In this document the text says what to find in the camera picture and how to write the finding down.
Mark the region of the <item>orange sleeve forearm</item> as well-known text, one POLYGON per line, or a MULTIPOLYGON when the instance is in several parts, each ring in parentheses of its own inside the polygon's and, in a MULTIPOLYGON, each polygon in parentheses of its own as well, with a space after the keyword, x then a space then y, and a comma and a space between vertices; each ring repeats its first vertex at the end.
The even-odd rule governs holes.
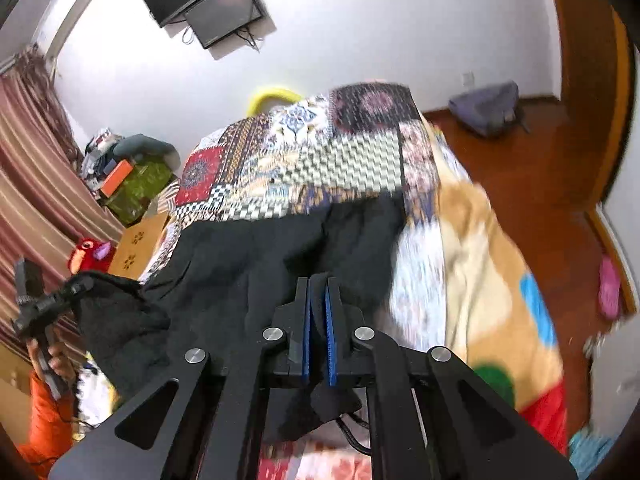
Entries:
POLYGON ((68 392, 54 400, 48 386, 30 374, 28 440, 17 447, 38 479, 47 479, 54 463, 73 445, 74 397, 68 392))

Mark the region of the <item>person left hand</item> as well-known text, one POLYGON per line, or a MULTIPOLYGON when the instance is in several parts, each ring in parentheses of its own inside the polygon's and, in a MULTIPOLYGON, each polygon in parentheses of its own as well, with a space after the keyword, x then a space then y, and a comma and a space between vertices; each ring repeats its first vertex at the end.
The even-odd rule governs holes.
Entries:
MULTIPOLYGON (((67 347, 61 340, 60 331, 56 327, 53 327, 52 330, 55 342, 51 344, 47 350, 50 356, 48 364, 51 367, 51 370, 53 370, 58 377, 61 377, 67 385, 72 386, 76 382, 76 370, 73 367, 73 363, 70 362, 70 359, 68 358, 66 352, 67 347)), ((30 362, 32 362, 32 369, 34 370, 32 372, 32 379, 37 382, 43 382, 43 371, 38 360, 38 356, 41 353, 38 341, 35 339, 29 339, 26 341, 26 348, 30 362)))

